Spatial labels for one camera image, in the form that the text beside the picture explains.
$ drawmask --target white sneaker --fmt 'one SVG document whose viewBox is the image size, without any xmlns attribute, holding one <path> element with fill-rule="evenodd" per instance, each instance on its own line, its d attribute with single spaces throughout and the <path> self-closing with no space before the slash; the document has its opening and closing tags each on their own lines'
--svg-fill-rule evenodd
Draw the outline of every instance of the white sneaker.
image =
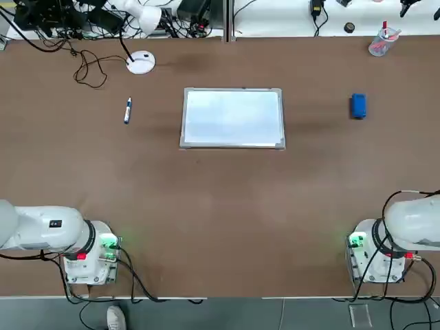
<svg viewBox="0 0 440 330">
<path fill-rule="evenodd" d="M 124 313 L 118 306 L 110 306 L 108 308 L 107 326 L 109 330 L 127 330 Z"/>
</svg>

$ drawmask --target white lamp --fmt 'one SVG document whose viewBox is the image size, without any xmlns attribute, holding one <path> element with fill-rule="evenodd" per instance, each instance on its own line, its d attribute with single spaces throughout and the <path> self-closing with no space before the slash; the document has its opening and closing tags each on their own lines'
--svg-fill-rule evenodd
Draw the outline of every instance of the white lamp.
<svg viewBox="0 0 440 330">
<path fill-rule="evenodd" d="M 117 9 L 128 12 L 135 17 L 139 22 L 140 29 L 147 36 L 155 30 L 162 17 L 160 8 L 141 5 L 137 0 L 113 0 L 113 3 Z M 146 74 L 154 68 L 156 59 L 152 53 L 140 50 L 130 54 L 122 41 L 122 35 L 120 35 L 120 41 L 125 52 L 129 55 L 126 60 L 126 67 L 130 72 Z"/>
</svg>

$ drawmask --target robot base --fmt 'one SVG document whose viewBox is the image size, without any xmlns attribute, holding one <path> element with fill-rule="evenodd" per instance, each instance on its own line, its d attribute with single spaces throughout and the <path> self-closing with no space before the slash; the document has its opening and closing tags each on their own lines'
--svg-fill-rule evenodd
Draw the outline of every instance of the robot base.
<svg viewBox="0 0 440 330">
<path fill-rule="evenodd" d="M 375 222 L 375 219 L 366 219 L 361 221 L 355 228 L 355 231 L 348 238 L 348 245 L 357 245 L 357 247 L 349 247 L 347 245 L 349 271 L 353 282 L 360 281 L 365 272 L 366 266 L 370 262 L 371 257 L 374 255 L 377 249 L 371 234 L 373 224 Z M 379 251 L 366 271 L 364 282 L 385 283 L 388 278 L 390 261 L 390 256 L 387 256 Z M 391 265 L 388 282 L 399 282 L 402 278 L 404 268 L 404 257 L 393 258 L 393 264 Z"/>
<path fill-rule="evenodd" d="M 116 279 L 119 249 L 108 247 L 119 247 L 120 239 L 105 223 L 91 221 L 91 224 L 96 231 L 95 243 L 85 259 L 72 261 L 64 258 L 64 269 L 69 284 L 101 285 Z"/>
</svg>

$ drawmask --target brown table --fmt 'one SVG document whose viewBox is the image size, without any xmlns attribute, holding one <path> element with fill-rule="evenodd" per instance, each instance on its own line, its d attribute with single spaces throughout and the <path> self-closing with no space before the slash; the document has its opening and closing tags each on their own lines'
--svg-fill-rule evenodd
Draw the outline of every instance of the brown table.
<svg viewBox="0 0 440 330">
<path fill-rule="evenodd" d="M 69 52 L 13 43 L 0 54 L 0 196 L 106 221 L 160 296 L 350 296 L 345 235 L 393 191 L 439 188 L 440 38 L 400 38 L 384 58 L 370 39 L 127 41 L 157 67 L 105 62 L 98 91 L 74 82 Z M 123 55 L 117 41 L 76 47 Z M 287 148 L 180 150 L 184 87 L 283 89 Z M 363 121 L 349 119 L 354 92 L 368 96 Z M 1 260 L 0 296 L 63 294 L 56 268 L 32 262 Z M 130 280 L 92 293 L 128 296 Z M 390 292 L 425 289 L 411 274 Z"/>
</svg>

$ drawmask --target clear plastic cup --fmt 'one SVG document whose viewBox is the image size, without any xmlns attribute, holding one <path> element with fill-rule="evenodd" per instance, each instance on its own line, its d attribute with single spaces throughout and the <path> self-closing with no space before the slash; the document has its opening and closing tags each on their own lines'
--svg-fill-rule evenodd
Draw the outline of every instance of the clear plastic cup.
<svg viewBox="0 0 440 330">
<path fill-rule="evenodd" d="M 369 45 L 368 50 L 371 55 L 383 56 L 394 45 L 399 38 L 396 30 L 388 27 L 387 29 L 380 29 L 379 33 Z"/>
</svg>

